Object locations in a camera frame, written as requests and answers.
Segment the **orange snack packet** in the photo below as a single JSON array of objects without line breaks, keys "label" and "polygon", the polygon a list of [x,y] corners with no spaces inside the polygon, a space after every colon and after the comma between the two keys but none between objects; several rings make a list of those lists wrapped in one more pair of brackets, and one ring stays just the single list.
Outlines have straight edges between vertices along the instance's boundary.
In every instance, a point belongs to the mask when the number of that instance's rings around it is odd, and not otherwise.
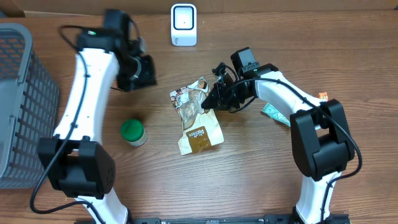
[{"label": "orange snack packet", "polygon": [[327,92],[321,92],[318,94],[318,98],[323,100],[323,101],[328,101],[328,94]]}]

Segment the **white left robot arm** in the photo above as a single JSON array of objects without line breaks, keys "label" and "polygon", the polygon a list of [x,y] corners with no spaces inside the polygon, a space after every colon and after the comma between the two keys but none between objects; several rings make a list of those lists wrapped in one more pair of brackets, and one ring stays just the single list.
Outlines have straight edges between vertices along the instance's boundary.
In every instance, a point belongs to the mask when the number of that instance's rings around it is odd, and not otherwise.
[{"label": "white left robot arm", "polygon": [[124,92],[156,83],[154,62],[146,54],[130,16],[108,9],[101,27],[82,27],[72,44],[75,77],[64,114],[52,137],[41,138],[39,159],[55,190],[82,205],[93,223],[132,223],[114,190],[116,165],[102,144],[102,125],[113,84]]}]

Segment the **green lid white jar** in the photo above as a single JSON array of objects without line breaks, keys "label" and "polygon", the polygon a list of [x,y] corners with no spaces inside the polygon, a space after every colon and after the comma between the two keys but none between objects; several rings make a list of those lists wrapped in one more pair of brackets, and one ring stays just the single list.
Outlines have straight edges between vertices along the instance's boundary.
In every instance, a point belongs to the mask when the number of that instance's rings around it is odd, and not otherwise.
[{"label": "green lid white jar", "polygon": [[126,142],[135,147],[143,145],[148,138],[144,125],[138,119],[123,122],[120,133]]}]

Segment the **beige brown snack pouch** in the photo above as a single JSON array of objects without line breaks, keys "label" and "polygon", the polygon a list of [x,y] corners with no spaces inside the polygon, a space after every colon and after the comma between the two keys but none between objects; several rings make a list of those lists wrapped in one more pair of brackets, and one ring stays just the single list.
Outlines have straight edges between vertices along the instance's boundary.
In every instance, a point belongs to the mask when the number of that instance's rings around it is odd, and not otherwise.
[{"label": "beige brown snack pouch", "polygon": [[178,147],[183,156],[224,142],[214,110],[201,107],[209,92],[210,87],[203,77],[170,92],[172,106],[182,122],[183,132]]}]

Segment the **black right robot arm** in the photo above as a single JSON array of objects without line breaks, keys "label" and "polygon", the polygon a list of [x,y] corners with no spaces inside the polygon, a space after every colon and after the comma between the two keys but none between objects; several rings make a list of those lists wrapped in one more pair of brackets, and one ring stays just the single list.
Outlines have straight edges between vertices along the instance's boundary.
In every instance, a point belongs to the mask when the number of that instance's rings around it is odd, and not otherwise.
[{"label": "black right robot arm", "polygon": [[273,64],[261,65],[249,47],[212,70],[218,78],[204,109],[236,113],[255,99],[270,103],[290,121],[292,155],[303,175],[300,197],[290,214],[265,215],[264,223],[349,223],[330,212],[335,183],[357,174],[363,164],[336,99],[321,100],[288,81]]}]

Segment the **teal snack packet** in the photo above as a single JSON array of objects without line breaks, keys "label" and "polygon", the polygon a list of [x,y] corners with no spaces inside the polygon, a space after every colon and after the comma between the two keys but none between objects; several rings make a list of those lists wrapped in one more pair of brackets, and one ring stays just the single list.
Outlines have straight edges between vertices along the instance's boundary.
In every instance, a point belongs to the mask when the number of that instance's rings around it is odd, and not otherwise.
[{"label": "teal snack packet", "polygon": [[275,121],[278,121],[278,122],[283,123],[284,125],[290,127],[290,121],[280,111],[278,111],[274,106],[272,106],[270,103],[267,103],[263,107],[262,112],[264,114],[268,115],[270,118],[274,119]]}]

